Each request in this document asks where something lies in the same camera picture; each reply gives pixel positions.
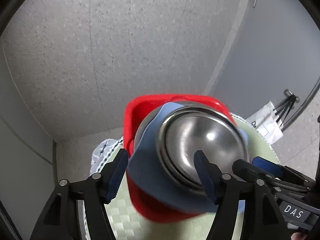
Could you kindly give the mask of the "dark steel bowl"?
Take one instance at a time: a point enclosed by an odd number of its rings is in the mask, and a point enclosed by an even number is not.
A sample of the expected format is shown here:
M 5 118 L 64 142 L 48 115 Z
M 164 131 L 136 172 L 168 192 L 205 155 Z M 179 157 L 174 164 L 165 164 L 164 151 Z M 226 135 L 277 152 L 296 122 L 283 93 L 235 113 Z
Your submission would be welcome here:
M 165 153 L 173 167 L 194 184 L 200 184 L 194 153 L 201 150 L 222 172 L 231 172 L 238 159 L 248 159 L 246 142 L 233 125 L 218 115 L 183 113 L 165 129 Z

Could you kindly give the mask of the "white tote bag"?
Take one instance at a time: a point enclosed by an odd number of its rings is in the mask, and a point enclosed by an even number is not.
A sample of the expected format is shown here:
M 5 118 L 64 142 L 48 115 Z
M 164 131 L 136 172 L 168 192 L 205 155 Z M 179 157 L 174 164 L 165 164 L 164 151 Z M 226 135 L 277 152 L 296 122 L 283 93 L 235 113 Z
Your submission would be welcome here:
M 285 99 L 275 106 L 271 101 L 250 115 L 246 121 L 255 128 L 270 144 L 274 144 L 283 136 L 284 121 L 300 98 L 286 89 Z

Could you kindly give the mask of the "blue plate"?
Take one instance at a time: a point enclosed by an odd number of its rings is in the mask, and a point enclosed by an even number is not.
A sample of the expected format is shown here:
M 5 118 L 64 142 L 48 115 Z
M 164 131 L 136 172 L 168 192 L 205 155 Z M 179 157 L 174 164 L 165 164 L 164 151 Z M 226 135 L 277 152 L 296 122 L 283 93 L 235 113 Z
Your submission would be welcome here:
M 139 128 L 128 176 L 143 192 L 183 213 L 216 212 L 194 166 L 201 150 L 210 163 L 231 174 L 238 159 L 249 160 L 247 136 L 225 114 L 192 102 L 168 102 Z

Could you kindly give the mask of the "crumpled plastic bag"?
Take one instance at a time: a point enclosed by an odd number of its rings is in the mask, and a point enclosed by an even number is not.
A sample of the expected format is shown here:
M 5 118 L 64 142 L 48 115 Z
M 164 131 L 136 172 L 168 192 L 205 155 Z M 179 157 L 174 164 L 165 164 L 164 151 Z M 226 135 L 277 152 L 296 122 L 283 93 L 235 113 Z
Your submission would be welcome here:
M 120 139 L 105 139 L 93 151 L 89 175 L 101 172 L 103 167 L 114 160 L 117 153 L 123 148 L 123 137 Z

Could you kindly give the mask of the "red plastic bin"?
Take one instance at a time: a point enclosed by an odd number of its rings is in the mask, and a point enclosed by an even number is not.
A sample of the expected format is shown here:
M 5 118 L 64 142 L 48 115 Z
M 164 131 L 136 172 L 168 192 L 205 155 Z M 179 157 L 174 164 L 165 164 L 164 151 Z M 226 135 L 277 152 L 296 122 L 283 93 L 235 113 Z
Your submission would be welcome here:
M 153 94 L 139 96 L 129 102 L 124 112 L 124 147 L 129 152 L 126 178 L 135 209 L 145 218 L 159 223 L 178 222 L 203 213 L 214 213 L 217 206 L 205 195 L 199 196 L 177 186 L 161 166 L 156 153 L 156 135 L 168 112 L 161 114 L 146 133 L 146 146 L 135 153 L 133 140 L 139 125 L 154 109 L 165 103 L 191 101 L 204 104 L 233 118 L 228 108 L 210 96 L 191 94 Z

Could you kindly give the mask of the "green checkered round mat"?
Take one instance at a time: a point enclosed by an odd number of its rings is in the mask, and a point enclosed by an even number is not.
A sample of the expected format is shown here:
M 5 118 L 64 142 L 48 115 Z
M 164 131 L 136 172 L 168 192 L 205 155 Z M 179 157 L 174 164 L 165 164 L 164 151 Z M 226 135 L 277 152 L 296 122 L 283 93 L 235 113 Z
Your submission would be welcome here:
M 236 125 L 248 137 L 247 149 L 251 159 L 260 156 L 273 163 L 280 163 L 271 145 L 244 118 L 233 114 Z M 123 137 L 121 129 L 110 133 L 107 139 Z M 206 239 L 215 215 L 206 213 L 174 223 L 155 223 L 144 218 L 133 207 L 127 179 L 123 178 L 116 198 L 105 206 L 108 220 L 116 239 Z

